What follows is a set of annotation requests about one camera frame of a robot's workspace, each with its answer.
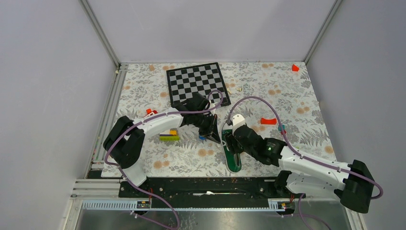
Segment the green canvas sneaker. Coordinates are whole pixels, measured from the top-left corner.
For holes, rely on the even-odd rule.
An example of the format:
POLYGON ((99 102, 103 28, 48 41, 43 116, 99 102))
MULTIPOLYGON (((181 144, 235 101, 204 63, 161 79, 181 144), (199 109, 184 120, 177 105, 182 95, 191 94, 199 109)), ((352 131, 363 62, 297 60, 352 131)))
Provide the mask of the green canvas sneaker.
POLYGON ((234 146, 235 141, 231 138, 232 130, 225 129, 221 131, 222 146, 226 158, 226 166, 231 173, 241 171, 242 163, 240 153, 234 146))

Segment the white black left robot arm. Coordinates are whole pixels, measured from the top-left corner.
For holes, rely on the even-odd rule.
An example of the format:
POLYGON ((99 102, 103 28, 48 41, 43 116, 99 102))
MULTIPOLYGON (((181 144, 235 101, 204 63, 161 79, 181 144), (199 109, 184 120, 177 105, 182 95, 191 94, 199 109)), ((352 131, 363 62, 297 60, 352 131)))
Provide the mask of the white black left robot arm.
POLYGON ((198 92, 180 103, 174 103, 168 110, 146 116, 137 121, 127 116, 120 117, 103 142, 107 151, 104 161, 118 167, 129 182, 130 191, 137 197, 148 192, 147 176, 137 162, 144 141, 170 129, 193 125, 200 136, 217 144, 221 142, 218 132, 217 115, 214 110, 221 104, 211 106, 208 98, 198 92))

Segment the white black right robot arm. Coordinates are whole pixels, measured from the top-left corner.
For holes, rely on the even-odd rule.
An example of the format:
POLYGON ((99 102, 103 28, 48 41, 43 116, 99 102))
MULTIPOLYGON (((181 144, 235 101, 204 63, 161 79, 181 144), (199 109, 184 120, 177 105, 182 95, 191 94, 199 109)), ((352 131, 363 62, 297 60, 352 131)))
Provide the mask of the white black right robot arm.
POLYGON ((281 168, 274 185, 278 196, 293 193, 331 197, 350 210, 369 211, 374 178, 362 161, 345 163, 311 157, 283 140, 263 138, 247 125, 224 131, 223 140, 232 154, 244 152, 262 164, 281 168))

